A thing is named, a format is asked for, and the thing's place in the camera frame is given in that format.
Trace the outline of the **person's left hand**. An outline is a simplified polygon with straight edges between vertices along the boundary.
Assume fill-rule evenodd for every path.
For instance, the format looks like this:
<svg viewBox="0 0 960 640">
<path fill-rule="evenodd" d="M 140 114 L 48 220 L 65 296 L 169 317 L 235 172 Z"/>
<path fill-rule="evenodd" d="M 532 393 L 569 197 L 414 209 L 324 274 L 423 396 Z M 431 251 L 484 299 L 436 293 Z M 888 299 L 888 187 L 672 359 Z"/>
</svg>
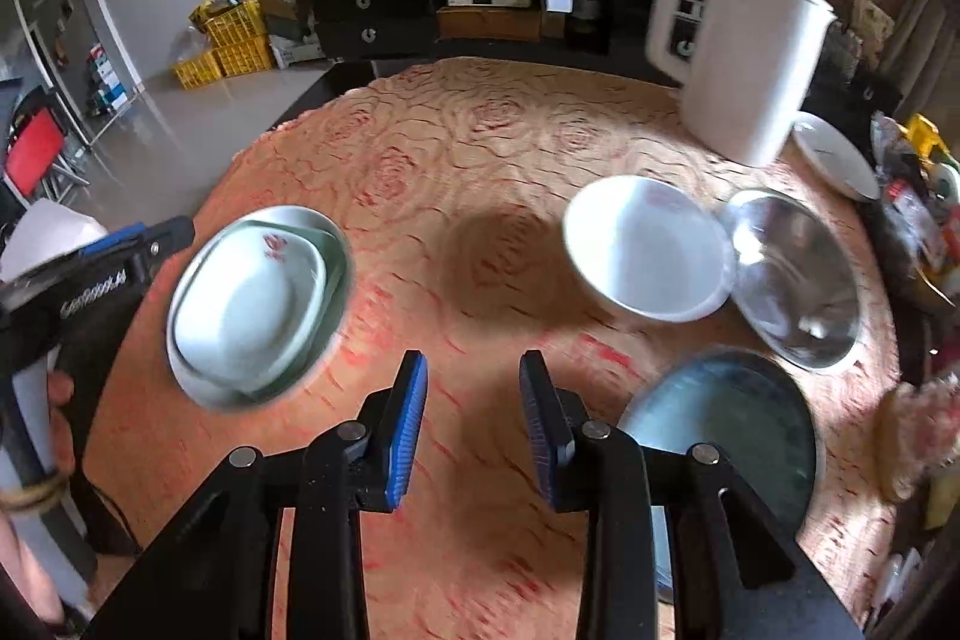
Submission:
<svg viewBox="0 0 960 640">
<path fill-rule="evenodd" d="M 65 406 L 73 396 L 73 380 L 64 372 L 53 370 L 47 374 L 47 399 L 49 400 L 50 438 L 52 438 L 53 461 L 57 470 L 71 476 L 75 471 L 75 450 L 70 422 L 65 416 Z"/>
</svg>

